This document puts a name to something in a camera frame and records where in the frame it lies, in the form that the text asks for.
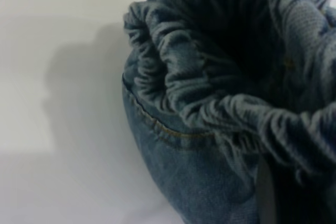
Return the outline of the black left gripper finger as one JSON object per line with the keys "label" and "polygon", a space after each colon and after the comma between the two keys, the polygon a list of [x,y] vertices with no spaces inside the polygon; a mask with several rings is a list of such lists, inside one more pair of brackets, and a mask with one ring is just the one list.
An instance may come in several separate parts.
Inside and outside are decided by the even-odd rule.
{"label": "black left gripper finger", "polygon": [[275,191],[271,170],[264,156],[260,156],[257,173],[257,205],[261,224],[275,223]]}

